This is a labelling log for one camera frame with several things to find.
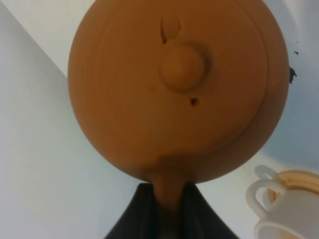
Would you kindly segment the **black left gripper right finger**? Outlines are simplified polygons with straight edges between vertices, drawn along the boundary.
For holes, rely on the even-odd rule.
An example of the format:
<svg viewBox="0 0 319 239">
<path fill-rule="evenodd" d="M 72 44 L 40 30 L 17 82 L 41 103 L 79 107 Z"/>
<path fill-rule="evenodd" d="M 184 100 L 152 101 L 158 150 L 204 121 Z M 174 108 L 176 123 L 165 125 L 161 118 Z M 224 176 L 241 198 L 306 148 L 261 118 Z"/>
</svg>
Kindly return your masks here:
<svg viewBox="0 0 319 239">
<path fill-rule="evenodd" d="M 183 238 L 237 238 L 237 236 L 212 210 L 194 184 L 187 184 L 183 191 Z"/>
</svg>

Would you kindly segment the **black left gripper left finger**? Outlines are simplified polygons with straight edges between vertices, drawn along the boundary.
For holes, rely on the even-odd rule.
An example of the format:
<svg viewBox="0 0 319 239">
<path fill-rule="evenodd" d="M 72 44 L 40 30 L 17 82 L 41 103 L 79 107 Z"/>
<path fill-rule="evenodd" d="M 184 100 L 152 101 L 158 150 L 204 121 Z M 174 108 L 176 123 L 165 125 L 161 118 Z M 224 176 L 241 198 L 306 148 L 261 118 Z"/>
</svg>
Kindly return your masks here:
<svg viewBox="0 0 319 239">
<path fill-rule="evenodd" d="M 157 205 L 153 185 L 141 183 L 105 239 L 155 239 L 157 232 Z"/>
</svg>

